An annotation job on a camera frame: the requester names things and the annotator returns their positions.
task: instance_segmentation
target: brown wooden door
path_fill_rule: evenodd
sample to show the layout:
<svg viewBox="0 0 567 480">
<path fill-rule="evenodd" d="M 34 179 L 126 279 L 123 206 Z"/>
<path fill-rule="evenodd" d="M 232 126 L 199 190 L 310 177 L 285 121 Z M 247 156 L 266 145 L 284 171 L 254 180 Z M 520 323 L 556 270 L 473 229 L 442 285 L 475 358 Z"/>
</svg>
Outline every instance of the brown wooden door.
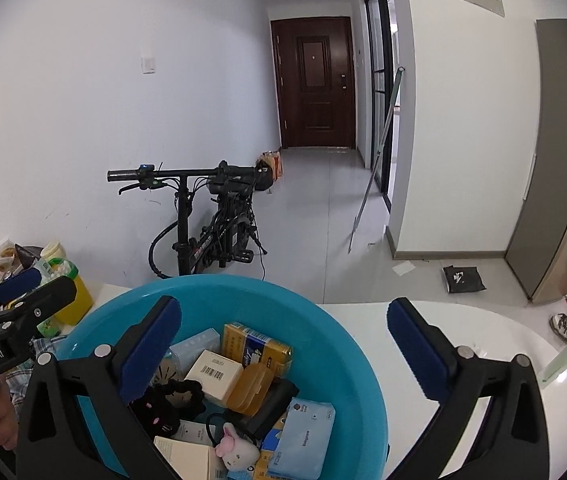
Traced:
<svg viewBox="0 0 567 480">
<path fill-rule="evenodd" d="M 272 22 L 281 141 L 355 147 L 355 75 L 350 18 Z"/>
</svg>

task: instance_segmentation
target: refrigerator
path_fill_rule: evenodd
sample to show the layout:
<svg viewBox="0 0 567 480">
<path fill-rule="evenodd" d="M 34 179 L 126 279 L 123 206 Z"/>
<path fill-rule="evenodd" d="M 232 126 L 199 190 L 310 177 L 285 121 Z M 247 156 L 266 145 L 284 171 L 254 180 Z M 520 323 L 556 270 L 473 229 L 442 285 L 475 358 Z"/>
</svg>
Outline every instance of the refrigerator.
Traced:
<svg viewBox="0 0 567 480">
<path fill-rule="evenodd" d="M 538 20 L 539 135 L 505 260 L 533 303 L 567 294 L 567 20 Z"/>
</svg>

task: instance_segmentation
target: black bag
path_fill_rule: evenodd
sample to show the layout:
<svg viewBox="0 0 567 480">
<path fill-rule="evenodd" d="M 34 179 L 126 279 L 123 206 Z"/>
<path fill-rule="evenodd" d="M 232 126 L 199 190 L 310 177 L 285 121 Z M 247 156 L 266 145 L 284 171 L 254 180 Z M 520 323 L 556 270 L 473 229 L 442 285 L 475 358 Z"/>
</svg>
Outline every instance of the black bag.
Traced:
<svg viewBox="0 0 567 480">
<path fill-rule="evenodd" d="M 443 279 L 450 294 L 486 290 L 476 267 L 443 267 Z"/>
<path fill-rule="evenodd" d="M 274 184 L 274 171 L 272 171 L 272 167 L 265 160 L 260 160 L 256 164 L 254 189 L 257 191 L 265 191 L 270 189 L 272 184 Z"/>
</svg>

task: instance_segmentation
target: pink bunny plush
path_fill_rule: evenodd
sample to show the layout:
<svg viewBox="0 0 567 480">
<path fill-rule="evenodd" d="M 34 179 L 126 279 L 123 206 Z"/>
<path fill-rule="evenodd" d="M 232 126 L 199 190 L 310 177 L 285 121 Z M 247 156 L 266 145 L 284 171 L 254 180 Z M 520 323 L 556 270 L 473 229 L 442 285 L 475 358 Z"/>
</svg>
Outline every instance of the pink bunny plush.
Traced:
<svg viewBox="0 0 567 480">
<path fill-rule="evenodd" d="M 238 436 L 236 429 L 229 422 L 223 425 L 223 434 L 221 442 L 215 447 L 215 453 L 223 459 L 228 471 L 244 471 L 259 460 L 257 446 Z"/>
</svg>

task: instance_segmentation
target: glass sliding door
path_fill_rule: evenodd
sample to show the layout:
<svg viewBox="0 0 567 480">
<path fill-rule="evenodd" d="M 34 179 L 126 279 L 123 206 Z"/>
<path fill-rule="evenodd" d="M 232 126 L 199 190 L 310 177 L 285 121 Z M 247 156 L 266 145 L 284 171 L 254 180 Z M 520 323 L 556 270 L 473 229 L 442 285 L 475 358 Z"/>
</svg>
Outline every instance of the glass sliding door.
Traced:
<svg viewBox="0 0 567 480">
<path fill-rule="evenodd" d="M 393 0 L 365 0 L 370 33 L 372 60 L 372 161 L 379 150 L 384 126 L 390 110 L 390 94 L 392 93 L 394 73 L 397 65 L 393 51 L 393 40 L 396 41 L 397 19 Z M 396 167 L 396 142 L 393 137 L 398 129 L 398 117 L 393 114 L 393 124 L 383 148 L 381 161 L 377 167 L 375 181 L 390 208 L 391 188 L 393 187 Z"/>
</svg>

